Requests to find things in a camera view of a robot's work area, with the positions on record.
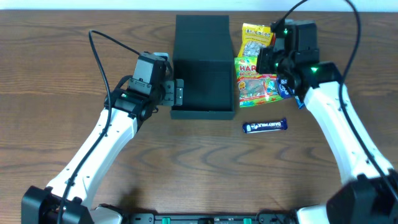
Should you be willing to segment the yellow seed snack bag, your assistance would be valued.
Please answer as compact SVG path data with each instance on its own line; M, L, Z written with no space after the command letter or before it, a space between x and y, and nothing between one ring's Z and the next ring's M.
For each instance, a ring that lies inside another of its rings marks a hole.
M269 26L244 23L238 57L258 56L262 48L270 46L272 39L273 33Z

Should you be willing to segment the green Haribo gummy bag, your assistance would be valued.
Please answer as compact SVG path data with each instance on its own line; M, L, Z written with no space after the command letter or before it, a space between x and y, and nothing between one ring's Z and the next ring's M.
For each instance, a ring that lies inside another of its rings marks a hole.
M256 72L257 57L236 57L234 66L239 89L239 107L280 101L277 75Z

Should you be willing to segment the blue Oreo cookie pack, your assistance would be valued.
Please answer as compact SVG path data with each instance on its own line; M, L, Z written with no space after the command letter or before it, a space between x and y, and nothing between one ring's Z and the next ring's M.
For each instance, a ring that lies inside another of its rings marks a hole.
M295 96L296 104L300 110L305 108L305 103L300 100L298 96Z

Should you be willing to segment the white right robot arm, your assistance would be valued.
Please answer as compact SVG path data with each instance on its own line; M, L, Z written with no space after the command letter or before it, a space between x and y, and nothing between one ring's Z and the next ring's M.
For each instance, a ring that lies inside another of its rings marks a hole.
M311 112L342 182L326 203L298 209L297 223L397 223L397 171L364 128L336 65L320 61L315 23L279 20L271 32L275 42L260 50L257 71L286 80Z

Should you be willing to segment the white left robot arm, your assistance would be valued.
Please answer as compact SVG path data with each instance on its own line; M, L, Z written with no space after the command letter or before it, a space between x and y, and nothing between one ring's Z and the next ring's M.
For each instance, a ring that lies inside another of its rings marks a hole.
M21 201L22 223L122 223L109 205L92 208L104 176L121 149L159 105L182 104L183 80L172 78L167 53L143 52L132 76L106 97L95 128L68 165L44 189L29 187Z

